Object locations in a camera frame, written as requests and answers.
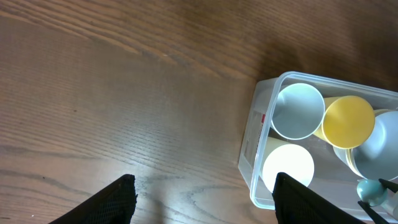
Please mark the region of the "grey bowl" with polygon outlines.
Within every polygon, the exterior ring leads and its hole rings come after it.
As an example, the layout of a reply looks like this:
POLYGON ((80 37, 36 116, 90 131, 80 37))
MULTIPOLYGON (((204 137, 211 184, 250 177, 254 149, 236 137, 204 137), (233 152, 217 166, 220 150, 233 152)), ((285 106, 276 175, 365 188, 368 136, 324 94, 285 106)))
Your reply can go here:
POLYGON ((370 137, 353 149, 353 164, 365 179, 397 178, 397 111, 376 116, 370 137))

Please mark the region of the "grey cup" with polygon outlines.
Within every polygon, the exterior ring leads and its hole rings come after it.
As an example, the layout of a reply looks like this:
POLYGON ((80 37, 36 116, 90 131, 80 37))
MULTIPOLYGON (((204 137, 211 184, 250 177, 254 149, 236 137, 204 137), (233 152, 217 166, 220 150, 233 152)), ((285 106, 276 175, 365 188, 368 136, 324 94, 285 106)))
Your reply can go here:
POLYGON ((277 95, 271 127, 283 138, 301 140, 320 127, 324 115, 324 99, 314 86, 284 85, 277 95))

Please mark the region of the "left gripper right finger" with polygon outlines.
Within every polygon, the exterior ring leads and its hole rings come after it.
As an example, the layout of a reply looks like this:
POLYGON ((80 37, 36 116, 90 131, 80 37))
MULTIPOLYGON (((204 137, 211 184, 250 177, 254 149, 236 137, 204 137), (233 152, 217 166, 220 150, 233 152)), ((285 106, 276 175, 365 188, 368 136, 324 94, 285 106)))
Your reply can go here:
POLYGON ((362 223, 284 172, 277 174, 272 197, 279 224, 362 223))

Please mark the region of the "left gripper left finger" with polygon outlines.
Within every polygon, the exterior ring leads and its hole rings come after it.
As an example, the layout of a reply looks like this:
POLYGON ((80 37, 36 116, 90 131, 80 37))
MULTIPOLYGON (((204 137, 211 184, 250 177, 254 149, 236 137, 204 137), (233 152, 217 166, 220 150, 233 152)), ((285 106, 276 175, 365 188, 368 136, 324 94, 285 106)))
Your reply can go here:
POLYGON ((129 224, 135 212, 135 176, 124 174, 51 224, 129 224))

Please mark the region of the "clear plastic container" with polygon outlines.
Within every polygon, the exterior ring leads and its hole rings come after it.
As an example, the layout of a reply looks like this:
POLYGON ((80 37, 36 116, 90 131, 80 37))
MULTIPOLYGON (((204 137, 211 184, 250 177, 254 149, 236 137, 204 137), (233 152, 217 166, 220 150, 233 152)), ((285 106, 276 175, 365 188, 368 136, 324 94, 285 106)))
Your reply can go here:
MULTIPOLYGON (((312 85, 324 97, 356 95, 367 100, 375 109, 397 109, 397 93, 394 91, 333 78, 285 72, 277 78, 258 82, 238 162, 239 170, 250 189, 251 201, 258 208, 275 209, 272 194, 261 179, 261 162, 267 152, 267 138, 280 138, 271 128, 277 95, 281 87, 294 83, 312 85)), ((346 213, 368 221, 370 217, 358 205, 356 187, 360 178, 336 156, 332 145, 314 135, 298 140, 296 144, 304 147, 312 155, 315 163, 315 174, 308 186, 309 189, 346 213)))

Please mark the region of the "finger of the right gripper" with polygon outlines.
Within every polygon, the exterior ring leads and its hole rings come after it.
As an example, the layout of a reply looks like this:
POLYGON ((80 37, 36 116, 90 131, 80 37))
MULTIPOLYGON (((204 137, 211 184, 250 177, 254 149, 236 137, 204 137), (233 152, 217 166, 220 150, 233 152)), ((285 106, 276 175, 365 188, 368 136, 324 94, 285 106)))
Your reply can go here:
POLYGON ((385 189, 389 189, 390 191, 397 193, 398 191, 398 184, 388 181, 388 180, 384 180, 384 179, 379 179, 379 182, 381 183, 381 185, 385 188, 385 189))
POLYGON ((358 205, 369 215, 375 224, 389 224, 383 217, 376 213, 368 203, 358 201, 358 205))

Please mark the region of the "yellow cup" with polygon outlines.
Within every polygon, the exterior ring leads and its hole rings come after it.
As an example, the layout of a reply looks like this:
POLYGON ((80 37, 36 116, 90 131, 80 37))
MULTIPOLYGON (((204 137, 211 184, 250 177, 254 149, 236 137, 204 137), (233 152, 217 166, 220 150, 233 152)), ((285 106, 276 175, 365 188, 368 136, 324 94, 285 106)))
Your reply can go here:
POLYGON ((325 115, 314 135, 340 149, 362 145, 375 126, 372 106, 358 96, 335 96, 324 99, 325 115))

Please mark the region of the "white cup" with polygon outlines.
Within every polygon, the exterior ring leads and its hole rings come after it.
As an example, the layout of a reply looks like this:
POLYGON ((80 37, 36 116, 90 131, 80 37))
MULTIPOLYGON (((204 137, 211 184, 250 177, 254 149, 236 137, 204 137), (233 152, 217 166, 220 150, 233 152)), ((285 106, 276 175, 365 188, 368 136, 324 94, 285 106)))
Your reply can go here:
POLYGON ((302 146, 268 137, 262 158, 260 176, 271 193, 274 191, 279 172, 288 174, 308 187, 315 172, 313 157, 302 146))

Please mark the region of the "white bowl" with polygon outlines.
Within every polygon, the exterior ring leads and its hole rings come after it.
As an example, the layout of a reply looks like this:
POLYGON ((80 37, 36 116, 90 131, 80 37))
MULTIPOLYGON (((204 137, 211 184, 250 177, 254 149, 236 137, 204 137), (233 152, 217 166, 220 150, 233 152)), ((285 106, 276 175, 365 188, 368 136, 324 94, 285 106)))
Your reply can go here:
POLYGON ((351 149, 342 149, 338 147, 333 147, 333 151, 336 156, 347 166, 349 166, 349 156, 351 153, 351 149))

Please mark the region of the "mint green spoon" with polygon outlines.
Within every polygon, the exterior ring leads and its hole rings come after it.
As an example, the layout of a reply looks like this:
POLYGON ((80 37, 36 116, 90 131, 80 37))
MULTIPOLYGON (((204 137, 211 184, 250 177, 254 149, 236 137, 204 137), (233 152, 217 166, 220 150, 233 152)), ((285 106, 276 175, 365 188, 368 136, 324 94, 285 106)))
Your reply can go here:
POLYGON ((379 180, 363 179, 358 182, 357 194, 370 207, 381 206, 388 215, 397 220, 397 193, 385 189, 379 180))

